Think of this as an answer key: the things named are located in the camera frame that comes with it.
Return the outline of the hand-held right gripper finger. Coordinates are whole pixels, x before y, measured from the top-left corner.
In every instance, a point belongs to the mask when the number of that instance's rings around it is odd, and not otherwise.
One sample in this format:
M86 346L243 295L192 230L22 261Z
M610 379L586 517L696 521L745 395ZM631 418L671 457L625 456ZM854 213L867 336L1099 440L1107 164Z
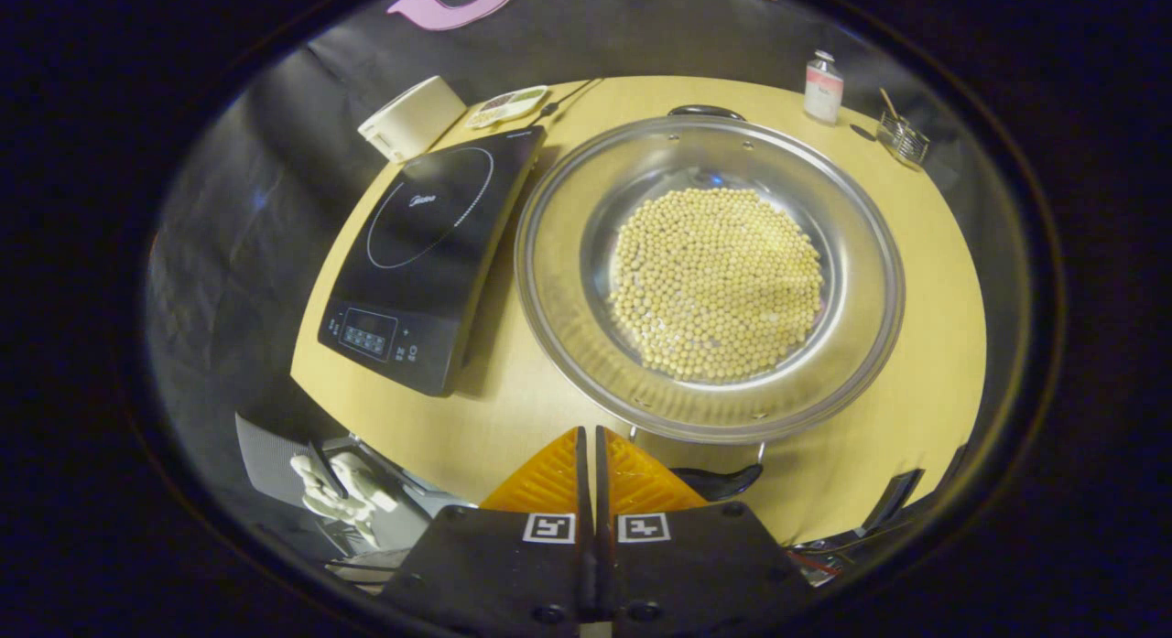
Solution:
M595 429L595 603L615 625L782 625L816 591L751 508Z
M575 427L481 505L440 510L380 598L431 625L579 625L597 605L594 529Z

